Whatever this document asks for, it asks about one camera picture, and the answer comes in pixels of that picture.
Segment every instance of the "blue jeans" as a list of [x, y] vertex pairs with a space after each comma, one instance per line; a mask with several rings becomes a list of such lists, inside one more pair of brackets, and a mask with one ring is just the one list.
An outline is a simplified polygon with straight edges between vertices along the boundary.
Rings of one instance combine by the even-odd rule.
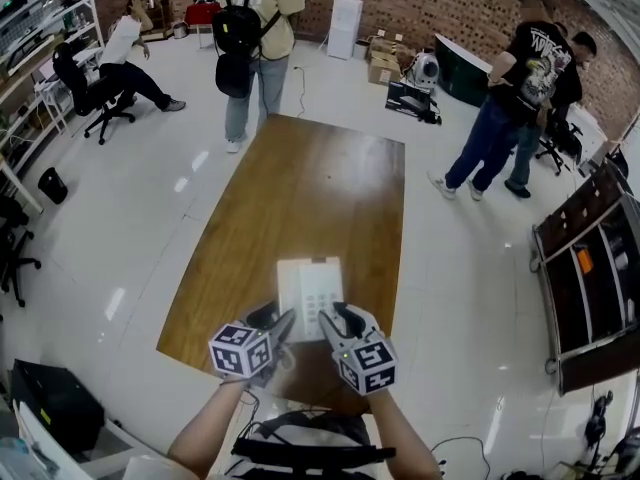
[[[258, 130], [271, 114], [280, 113], [280, 101], [282, 100], [282, 88], [284, 77], [287, 74], [289, 57], [279, 60], [254, 60], [250, 66], [251, 86], [258, 73], [260, 84], [260, 115], [258, 117]], [[225, 120], [226, 139], [231, 142], [241, 142], [247, 138], [245, 128], [249, 118], [249, 100], [251, 93], [246, 98], [229, 98], [227, 103], [227, 116]]]
[[473, 178], [473, 186], [480, 192], [487, 190], [518, 143], [521, 128], [493, 97], [488, 96], [462, 153], [445, 175], [447, 187], [458, 188], [482, 161], [484, 165]]
[[509, 185], [516, 190], [523, 189], [529, 183], [530, 168], [529, 164], [533, 155], [538, 151], [540, 145], [540, 136], [542, 130], [537, 126], [535, 128], [524, 127], [520, 130], [520, 139], [518, 140], [518, 150], [516, 151], [516, 162], [509, 176]]

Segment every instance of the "orange object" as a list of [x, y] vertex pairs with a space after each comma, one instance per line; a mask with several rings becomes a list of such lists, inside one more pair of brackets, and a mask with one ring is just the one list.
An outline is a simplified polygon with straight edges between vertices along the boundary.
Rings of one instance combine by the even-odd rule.
[[578, 252], [578, 262], [580, 263], [580, 268], [582, 269], [583, 274], [588, 274], [593, 270], [593, 260], [591, 259], [591, 254], [587, 249], [582, 249]]

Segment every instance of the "cabinet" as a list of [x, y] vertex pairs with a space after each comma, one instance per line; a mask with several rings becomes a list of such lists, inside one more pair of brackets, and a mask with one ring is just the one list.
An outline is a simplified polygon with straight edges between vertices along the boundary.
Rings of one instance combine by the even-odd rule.
[[640, 366], [640, 203], [605, 162], [533, 228], [560, 394]]

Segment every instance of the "trash can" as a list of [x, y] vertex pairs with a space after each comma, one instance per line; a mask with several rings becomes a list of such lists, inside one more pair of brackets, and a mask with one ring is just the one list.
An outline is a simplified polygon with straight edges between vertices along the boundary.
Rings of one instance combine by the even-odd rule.
[[49, 167], [44, 171], [38, 182], [38, 188], [56, 204], [62, 203], [69, 193], [69, 189], [53, 167]]

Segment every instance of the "black backpack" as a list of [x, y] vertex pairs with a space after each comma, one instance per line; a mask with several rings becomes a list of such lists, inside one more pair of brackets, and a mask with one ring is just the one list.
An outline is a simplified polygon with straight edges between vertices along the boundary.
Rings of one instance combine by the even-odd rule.
[[251, 72], [249, 64], [252, 53], [258, 49], [258, 58], [262, 54], [262, 38], [280, 19], [276, 12], [269, 23], [261, 28], [260, 16], [249, 7], [249, 0], [243, 5], [233, 5], [227, 0], [227, 6], [213, 16], [213, 37], [216, 47], [224, 54], [218, 59], [216, 85], [227, 96], [246, 98], [251, 92]]

